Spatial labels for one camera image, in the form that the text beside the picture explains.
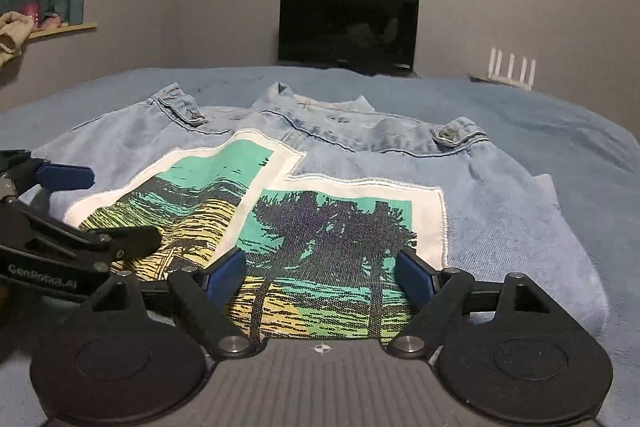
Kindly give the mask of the white router with antennas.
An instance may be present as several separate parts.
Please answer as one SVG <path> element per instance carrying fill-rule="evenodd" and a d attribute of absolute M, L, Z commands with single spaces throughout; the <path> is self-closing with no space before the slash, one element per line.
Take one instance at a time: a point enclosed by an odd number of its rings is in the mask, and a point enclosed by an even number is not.
<path fill-rule="evenodd" d="M 525 91 L 532 91 L 536 78 L 537 61 L 526 56 L 516 58 L 513 53 L 504 54 L 494 46 L 489 51 L 487 69 L 481 74 L 469 74 L 469 80 L 498 84 Z"/>

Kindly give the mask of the denim jacket with print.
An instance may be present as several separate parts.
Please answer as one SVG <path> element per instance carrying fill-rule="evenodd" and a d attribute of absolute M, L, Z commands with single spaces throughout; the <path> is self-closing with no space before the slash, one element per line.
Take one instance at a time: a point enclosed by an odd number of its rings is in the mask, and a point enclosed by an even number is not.
<path fill-rule="evenodd" d="M 482 281 L 525 273 L 589 332 L 608 316 L 559 205 L 468 118 L 437 126 L 282 83 L 249 108 L 201 107 L 171 84 L 40 154 L 96 176 L 50 197 L 55 218 L 160 230 L 160 248 L 127 263 L 142 281 L 241 248 L 247 277 L 229 312 L 254 338 L 392 338 L 411 313 L 394 277 L 407 247 Z"/>

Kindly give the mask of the wooden window sill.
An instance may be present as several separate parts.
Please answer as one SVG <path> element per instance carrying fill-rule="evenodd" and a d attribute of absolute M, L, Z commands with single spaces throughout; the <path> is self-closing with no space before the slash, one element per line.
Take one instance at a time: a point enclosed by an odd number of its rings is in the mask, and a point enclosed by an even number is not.
<path fill-rule="evenodd" d="M 62 36 L 65 34 L 74 34 L 75 32 L 86 32 L 86 31 L 94 31 L 98 28 L 96 23 L 84 23 L 78 25 L 62 25 L 57 28 L 49 28 L 49 29 L 40 29 L 37 31 L 33 31 L 29 37 L 29 41 L 35 41 L 39 39 L 51 38 Z"/>

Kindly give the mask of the pink item on sill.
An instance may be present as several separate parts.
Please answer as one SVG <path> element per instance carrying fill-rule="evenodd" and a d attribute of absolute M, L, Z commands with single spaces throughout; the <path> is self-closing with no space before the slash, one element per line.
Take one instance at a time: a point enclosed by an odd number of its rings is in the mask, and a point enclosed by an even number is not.
<path fill-rule="evenodd" d="M 61 17 L 55 12 L 44 12 L 37 1 L 26 2 L 20 12 L 34 21 L 35 30 L 56 29 L 62 25 Z"/>

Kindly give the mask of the blue bed blanket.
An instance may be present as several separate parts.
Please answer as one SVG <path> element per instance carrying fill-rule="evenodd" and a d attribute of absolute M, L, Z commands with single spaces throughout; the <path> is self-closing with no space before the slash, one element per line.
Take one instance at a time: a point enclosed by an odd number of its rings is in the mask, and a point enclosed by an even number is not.
<path fill-rule="evenodd" d="M 602 279 L 610 313 L 601 341 L 614 365 L 609 426 L 639 421 L 639 145 L 624 128 L 535 92 L 468 80 L 362 77 L 300 67 L 137 69 L 92 80 L 1 117 L 5 148 L 36 148 L 92 118 L 178 83 L 201 106 L 246 107 L 270 84 L 326 102 L 363 96 L 384 113 L 480 125 L 533 174 L 552 176 L 564 217 Z"/>

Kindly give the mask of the black television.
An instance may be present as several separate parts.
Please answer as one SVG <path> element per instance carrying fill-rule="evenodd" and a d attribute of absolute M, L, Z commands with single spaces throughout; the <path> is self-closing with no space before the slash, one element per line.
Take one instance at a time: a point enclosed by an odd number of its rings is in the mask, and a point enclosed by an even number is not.
<path fill-rule="evenodd" d="M 414 74 L 420 0 L 280 0 L 278 62 Z"/>

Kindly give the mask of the beige cloth on sill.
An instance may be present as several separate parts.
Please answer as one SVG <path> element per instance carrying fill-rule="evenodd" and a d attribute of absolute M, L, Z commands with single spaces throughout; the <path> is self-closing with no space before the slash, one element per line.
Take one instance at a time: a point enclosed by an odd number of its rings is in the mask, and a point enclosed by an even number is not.
<path fill-rule="evenodd" d="M 35 28 L 32 17 L 10 11 L 0 17 L 0 66 L 22 54 L 23 46 Z"/>

